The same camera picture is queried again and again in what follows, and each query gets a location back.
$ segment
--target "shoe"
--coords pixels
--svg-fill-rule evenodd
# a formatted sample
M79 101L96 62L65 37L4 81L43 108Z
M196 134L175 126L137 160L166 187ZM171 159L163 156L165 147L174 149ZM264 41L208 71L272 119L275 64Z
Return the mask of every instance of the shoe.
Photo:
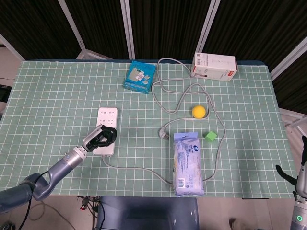
M229 224L232 230L254 230L253 228L250 228L239 219L232 218L229 220Z
M16 230L16 226L13 223L5 223L0 230Z

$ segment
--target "white cardboard box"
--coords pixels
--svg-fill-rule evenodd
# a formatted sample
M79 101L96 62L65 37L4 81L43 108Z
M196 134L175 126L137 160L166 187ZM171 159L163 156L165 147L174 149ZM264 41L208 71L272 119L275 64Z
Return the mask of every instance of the white cardboard box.
M237 69L234 56L195 53L191 77L230 81Z

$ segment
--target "black curtain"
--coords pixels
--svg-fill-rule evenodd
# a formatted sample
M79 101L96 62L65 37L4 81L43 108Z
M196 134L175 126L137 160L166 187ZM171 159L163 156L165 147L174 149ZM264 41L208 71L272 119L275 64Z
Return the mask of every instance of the black curtain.
M278 106L307 114L307 52L273 81Z
M0 34L24 59L75 59L81 49L57 0L0 0Z
M210 0L130 0L136 59L192 59Z
M221 0L204 53L274 69L307 36L306 0Z
M114 59L129 59L119 0L66 0L85 47Z

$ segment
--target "plastic package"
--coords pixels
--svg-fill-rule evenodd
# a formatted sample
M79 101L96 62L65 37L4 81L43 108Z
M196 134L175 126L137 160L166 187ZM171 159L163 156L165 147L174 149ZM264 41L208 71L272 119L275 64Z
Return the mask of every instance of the plastic package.
M155 66L132 61L124 81L124 88L148 94L154 78Z
M174 151L175 195L204 195L197 133L175 133Z

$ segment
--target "gray cable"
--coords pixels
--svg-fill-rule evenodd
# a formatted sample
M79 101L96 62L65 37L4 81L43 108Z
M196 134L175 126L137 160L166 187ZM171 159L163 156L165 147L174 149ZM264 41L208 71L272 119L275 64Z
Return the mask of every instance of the gray cable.
M189 76L186 77L186 78L175 78L175 79L161 80L161 78L160 78L160 73L159 73L159 64L160 64L160 62L163 61L163 60L172 60L172 61L174 61L174 62L177 62L177 63L181 64L181 65L189 72ZM215 157L215 166L214 166L213 174L212 174L211 176L209 176L208 178L205 178L205 179L203 180L203 182L204 182L204 181L208 181L208 180L212 179L212 178L215 176L216 172L217 172L218 160L219 160L220 154L221 154L221 153L220 153L221 145L222 145L222 142L224 141L224 139L225 139L225 137L226 137L226 127L225 127L224 123L222 122L220 116L218 115L218 113L217 113L216 110L215 110L215 107L214 107L214 105L213 105L213 102L212 102L212 99L211 99L210 94L205 90L205 88L204 88L201 84L199 84L199 83L191 84L188 88L186 88L186 89L184 90L184 92L177 92L177 91L167 90L167 89L163 86L163 84L162 84L162 82L165 82L165 81L183 81L183 80L185 80L185 79L189 79L189 78L190 78L190 75L191 75L191 71L190 71L189 68L188 68L185 64L183 64L182 62L180 62L180 61L178 61L178 60L176 60L176 59L172 59L172 58L167 58L167 57L166 57L166 58L162 58L162 59L160 59L160 60L158 61L158 63L157 63L157 76L158 76L158 79L159 79L159 80L156 81L156 82L154 82L154 83L152 84L152 94L153 94L153 98L154 98L154 100L157 102L157 104L161 107L161 109L162 109L163 111L167 112L168 114L175 114L175 113L178 112L178 110L179 110L179 108L180 108L180 105L181 105L181 103L182 103L184 97L185 97L187 94L204 93L204 94L206 95L207 100L208 100L208 106L207 106L207 108L208 108L208 113L207 113L207 115L206 115L204 118L202 118L201 120L207 119L207 118L209 117L209 115L210 115L210 106L211 106L212 109L213 109L213 111L214 111L214 113L215 113L215 115L216 115L216 117L217 117L217 119L220 121L220 123L221 123L222 126L223 126L224 134L223 134L223 137L222 137L222 139L221 139L221 141L220 141L220 143L219 143L219 147L217 148L217 153L216 153L216 157ZM155 87L157 84L160 84L162 90L165 91L165 92L168 92L168 93L176 93L176 94L181 93L181 94L182 94L175 110L167 110L167 109L166 109L165 107L163 107L162 104L159 102L159 100L157 99L157 97L156 97L156 95L155 95L155 92L154 92L154 87ZM202 91L193 92L193 91L192 91L192 87L193 87L193 86L198 86L198 87L200 87L200 88L202 89ZM171 121L167 122L163 127L161 127L161 129L160 129L160 131L159 131L159 136L160 136L160 138L164 138L164 136L168 137L167 134L166 134L166 132L165 132L165 128L168 127L171 123L173 123L173 122L175 122L175 121L179 121L179 120L200 120L200 119L196 119L196 118L193 118L193 117L183 117L183 118L178 118L178 119L171 120ZM102 157L102 160L103 160L104 164L105 164L106 166L110 167L110 168L114 168L114 169L134 169L134 170L148 171L148 172L154 174L155 176L157 176L157 177L158 177L161 181L163 181L164 183L166 183L166 184L173 184L173 183L171 183L171 182L169 182L169 181L163 179L159 174L157 174L156 172L154 172L154 171L152 171L152 170L150 170L150 169L146 169L146 168L142 168L142 167L116 167L116 166L112 166L112 165L106 163L105 157L104 157L104 156Z
M51 208L52 210L54 210L60 217L63 218L63 220L65 220L74 230L76 230L75 227L74 227L65 217L63 217L62 214L59 213L59 211L57 211L53 206L44 203L43 201L41 201L41 203L38 203L38 204L34 205L34 206L30 209L30 211L31 211L33 208L35 208L35 207L37 207L37 206L39 206L39 205L42 205L42 206L43 206L43 212L42 212L42 214L41 214L39 217L37 217L37 218L31 218L31 217L29 216L29 219L30 219L30 220L36 221L36 220L41 219L41 218L43 217L44 213L45 213L46 206L47 206L47 207Z
M117 166L112 166L110 164L108 164L105 160L105 157L102 156L102 161L104 162L104 164L112 169L136 169L136 170L143 170L143 171L147 171L152 173L153 175L155 175L156 177L158 177L161 181L163 181L165 184L173 184L167 180L165 180L164 178L162 178L159 174L157 174L155 171L150 170L150 169L146 169L146 168L141 168L141 167L117 167Z

